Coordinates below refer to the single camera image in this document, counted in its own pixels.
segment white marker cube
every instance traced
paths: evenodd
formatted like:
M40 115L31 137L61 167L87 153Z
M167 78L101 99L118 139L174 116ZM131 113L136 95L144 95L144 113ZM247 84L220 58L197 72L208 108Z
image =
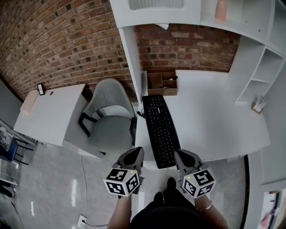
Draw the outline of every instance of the white marker cube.
M137 170L113 168L103 181L109 193L121 196L129 196L139 186Z
M183 189L197 198L211 192L215 186L215 175L211 168L186 175L183 181Z

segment bracelet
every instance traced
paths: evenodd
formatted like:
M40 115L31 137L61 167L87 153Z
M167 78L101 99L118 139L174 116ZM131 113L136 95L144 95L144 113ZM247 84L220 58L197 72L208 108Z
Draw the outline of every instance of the bracelet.
M211 203L210 206L208 206L207 208L204 208L204 209L197 209L197 208L196 208L196 210L197 210L197 211L205 211L205 210L207 210L207 209L210 209L211 206L213 206L213 203Z

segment electrical outlet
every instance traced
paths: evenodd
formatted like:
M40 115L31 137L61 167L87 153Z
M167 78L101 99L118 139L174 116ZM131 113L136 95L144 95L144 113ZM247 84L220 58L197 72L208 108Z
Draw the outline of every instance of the electrical outlet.
M85 229L85 223L82 220L86 222L86 218L83 216L80 216L79 222L77 223L77 227L81 229Z

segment person's left arm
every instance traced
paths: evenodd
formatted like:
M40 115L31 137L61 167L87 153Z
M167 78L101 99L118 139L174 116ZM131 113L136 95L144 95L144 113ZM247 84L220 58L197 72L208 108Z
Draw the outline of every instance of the person's left arm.
M131 196L122 196L115 207L107 229L128 229L131 218Z

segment chair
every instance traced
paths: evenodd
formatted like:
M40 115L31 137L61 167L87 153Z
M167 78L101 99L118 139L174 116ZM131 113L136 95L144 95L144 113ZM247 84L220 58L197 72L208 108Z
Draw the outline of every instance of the chair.
M98 120L94 118L95 114L99 115L97 112L101 108L112 105L126 108L130 118L118 115L104 116ZM83 124L84 119L94 123L91 132ZM89 137L90 144L104 155L124 153L135 144L137 123L135 112L126 91L116 79L108 78L98 83L78 123Z
M29 165L27 163L24 163L22 161L19 161L17 159L15 159L15 156L18 155L20 157L23 157L22 155L17 153L18 147L22 147L25 148L27 150L31 150L30 148L18 145L16 138L12 138L10 147L8 149L8 151L6 151L3 146L0 145L0 159L5 160L5 161L9 161L9 162L13 162L13 161L17 161L19 163L25 164L25 165Z

